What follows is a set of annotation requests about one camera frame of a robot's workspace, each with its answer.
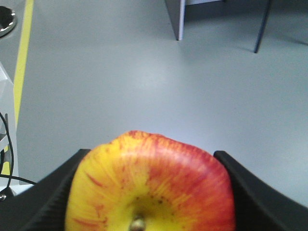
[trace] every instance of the gray floor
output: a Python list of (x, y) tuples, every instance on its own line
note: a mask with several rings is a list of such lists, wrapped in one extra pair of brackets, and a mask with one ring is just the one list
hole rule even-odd
[(36, 0), (20, 175), (39, 180), (78, 149), (141, 129), (225, 150), (308, 206), (308, 3), (274, 1), (254, 54), (265, 4), (188, 6), (178, 42), (163, 0)]

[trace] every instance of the yellow tape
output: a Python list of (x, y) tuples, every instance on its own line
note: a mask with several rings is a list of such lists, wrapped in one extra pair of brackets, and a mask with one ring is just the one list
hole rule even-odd
[(10, 174), (10, 163), (9, 162), (3, 163), (3, 169), (2, 169), (1, 174), (3, 174), (3, 175), (9, 175)]
[(16, 71), (14, 77), (14, 101), (15, 101), (16, 126), (18, 124), (21, 98), (23, 93), (23, 85), (25, 79), (26, 61), (27, 61), (27, 54), (28, 54), (28, 47), (30, 40), (31, 24), (32, 24), (33, 1), (34, 0), (27, 0), (25, 4), (24, 21), (21, 31)]

